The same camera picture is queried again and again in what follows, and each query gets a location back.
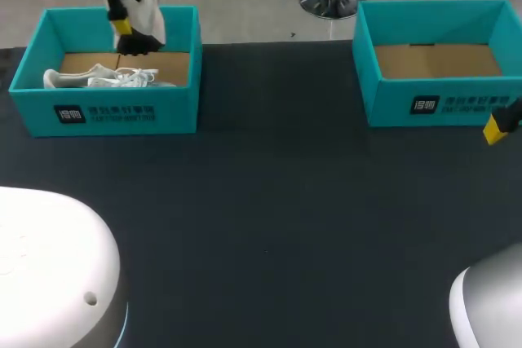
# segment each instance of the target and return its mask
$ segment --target white object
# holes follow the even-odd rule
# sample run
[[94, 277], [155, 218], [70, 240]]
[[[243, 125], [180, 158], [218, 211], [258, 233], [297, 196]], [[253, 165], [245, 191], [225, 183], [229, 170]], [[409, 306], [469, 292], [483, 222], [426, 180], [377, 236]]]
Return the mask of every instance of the white object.
[[449, 314], [461, 348], [520, 348], [522, 244], [461, 273], [451, 288]]
[[119, 68], [115, 72], [115, 78], [92, 77], [88, 81], [88, 86], [147, 87], [154, 82], [157, 72], [157, 69]]
[[95, 65], [86, 73], [58, 73], [54, 69], [48, 69], [43, 74], [43, 86], [46, 89], [87, 87], [89, 79], [93, 77], [114, 78], [116, 73], [101, 64]]
[[451, 286], [451, 291], [449, 292], [449, 317], [458, 345], [461, 348], [479, 348], [479, 343], [476, 341], [470, 320], [467, 316], [466, 305], [464, 304], [464, 292], [462, 288], [466, 272], [467, 269], [455, 279]]
[[0, 346], [122, 348], [116, 241], [83, 203], [0, 187]]
[[[109, 9], [108, 0], [104, 0], [105, 6]], [[153, 38], [160, 44], [166, 43], [165, 20], [159, 8], [159, 0], [122, 0], [126, 8], [129, 22], [132, 28], [145, 37]], [[118, 48], [122, 36], [114, 28], [114, 47]]]

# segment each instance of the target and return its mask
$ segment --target logo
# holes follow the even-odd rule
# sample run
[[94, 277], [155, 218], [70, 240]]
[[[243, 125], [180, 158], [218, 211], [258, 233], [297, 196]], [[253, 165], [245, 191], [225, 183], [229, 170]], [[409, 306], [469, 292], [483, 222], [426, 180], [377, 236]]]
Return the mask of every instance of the logo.
[[409, 114], [433, 114], [439, 104], [439, 95], [418, 95], [411, 104]]
[[62, 124], [85, 124], [82, 109], [77, 105], [56, 105], [56, 116]]

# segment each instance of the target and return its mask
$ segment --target black mat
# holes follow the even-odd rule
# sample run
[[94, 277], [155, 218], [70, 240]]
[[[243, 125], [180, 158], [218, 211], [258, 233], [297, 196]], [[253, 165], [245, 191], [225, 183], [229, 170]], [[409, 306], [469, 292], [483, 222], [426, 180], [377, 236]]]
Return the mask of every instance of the black mat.
[[0, 185], [107, 221], [134, 346], [456, 347], [453, 279], [522, 237], [522, 134], [368, 130], [349, 42], [205, 46], [203, 73], [185, 136], [31, 139], [0, 90]]

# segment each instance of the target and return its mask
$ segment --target open box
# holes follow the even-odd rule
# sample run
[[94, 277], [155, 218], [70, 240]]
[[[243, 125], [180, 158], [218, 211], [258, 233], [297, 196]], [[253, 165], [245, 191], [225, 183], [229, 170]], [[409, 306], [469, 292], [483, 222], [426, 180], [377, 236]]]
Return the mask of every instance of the open box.
[[522, 96], [507, 0], [361, 2], [353, 55], [371, 126], [482, 126]]
[[[146, 56], [113, 53], [104, 8], [44, 11], [9, 92], [33, 137], [182, 134], [197, 128], [201, 31], [195, 7], [162, 7], [166, 45]], [[176, 87], [46, 90], [49, 69], [83, 73], [96, 63], [116, 69], [156, 68]]]

